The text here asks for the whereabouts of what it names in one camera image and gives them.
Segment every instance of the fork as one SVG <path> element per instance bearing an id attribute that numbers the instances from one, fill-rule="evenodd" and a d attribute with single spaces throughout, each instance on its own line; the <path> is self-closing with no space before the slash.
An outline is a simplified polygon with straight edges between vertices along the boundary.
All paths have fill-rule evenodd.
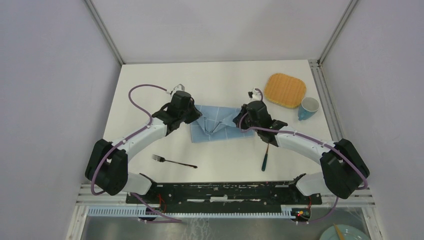
<path id="1" fill-rule="evenodd" d="M 195 165 L 190 165 L 190 164 L 185 164 L 185 163 L 181 163 L 181 162 L 166 160 L 164 157 L 158 156 L 158 155 L 155 155 L 155 154 L 153 154 L 151 156 L 151 158 L 154 159 L 154 160 L 156 160 L 156 161 L 158 161 L 158 162 L 160 162 L 160 163 L 170 162 L 170 163 L 174 163 L 174 164 L 184 165 L 184 166 L 187 166 L 187 167 L 190 167 L 190 168 L 194 168 L 194 169 L 197 169 L 198 168 L 198 166 L 195 166 Z"/>

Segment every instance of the folded cloth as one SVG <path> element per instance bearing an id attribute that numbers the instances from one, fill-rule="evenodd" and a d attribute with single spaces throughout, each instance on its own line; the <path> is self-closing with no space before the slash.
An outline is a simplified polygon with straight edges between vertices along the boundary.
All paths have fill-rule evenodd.
<path id="1" fill-rule="evenodd" d="M 205 105 L 196 105 L 196 108 L 203 115 L 190 125 L 192 143 L 254 136 L 252 130 L 241 132 L 233 122 L 233 119 L 239 114 L 240 108 Z"/>

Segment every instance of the white table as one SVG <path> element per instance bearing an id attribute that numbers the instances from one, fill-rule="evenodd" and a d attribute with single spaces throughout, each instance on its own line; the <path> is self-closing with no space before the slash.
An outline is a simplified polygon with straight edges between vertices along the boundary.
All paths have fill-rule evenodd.
<path id="1" fill-rule="evenodd" d="M 264 89 L 268 78 L 284 73 L 305 82 L 306 97 L 319 99 L 307 60 L 232 61 L 197 63 L 130 64 L 122 66 L 113 103 L 104 131 L 107 141 L 122 137 L 141 128 L 147 121 L 145 113 L 135 108 L 128 99 L 129 90 L 140 84 L 155 84 L 171 89 L 183 84 L 199 105 L 239 108 L 249 102 L 248 91 Z M 151 114 L 170 101 L 164 91 L 152 87 L 139 88 L 133 99 Z M 322 110 L 310 119 L 298 121 L 297 108 L 288 109 L 264 99 L 273 119 L 288 123 L 298 131 L 330 140 L 330 131 Z M 258 136 L 214 142 L 191 143 L 190 127 L 180 128 L 162 138 L 129 163 L 128 170 L 143 173 L 156 182 L 242 182 L 284 181 L 302 173 L 316 173 L 321 167 L 306 157 L 270 146 L 266 171 L 261 166 L 267 144 Z M 152 154 L 168 160 L 197 165 L 197 169 L 174 163 L 161 163 Z"/>

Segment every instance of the blue mug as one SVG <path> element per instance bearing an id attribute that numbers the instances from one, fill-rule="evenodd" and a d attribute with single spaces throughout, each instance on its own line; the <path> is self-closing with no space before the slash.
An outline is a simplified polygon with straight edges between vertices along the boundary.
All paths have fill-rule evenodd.
<path id="1" fill-rule="evenodd" d="M 297 117 L 299 121 L 306 120 L 314 115 L 320 108 L 320 103 L 312 97 L 305 97 L 299 106 Z"/>

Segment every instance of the white wall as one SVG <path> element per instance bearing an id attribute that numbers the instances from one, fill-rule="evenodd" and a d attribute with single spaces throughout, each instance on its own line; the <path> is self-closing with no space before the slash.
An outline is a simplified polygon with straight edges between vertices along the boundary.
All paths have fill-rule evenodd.
<path id="1" fill-rule="evenodd" d="M 0 239 L 60 240 L 120 67 L 82 0 L 0 9 Z"/>
<path id="2" fill-rule="evenodd" d="M 93 0 L 134 62 L 317 59 L 349 0 Z"/>
<path id="3" fill-rule="evenodd" d="M 423 239 L 424 2 L 360 1 L 324 62 L 387 239 Z"/>

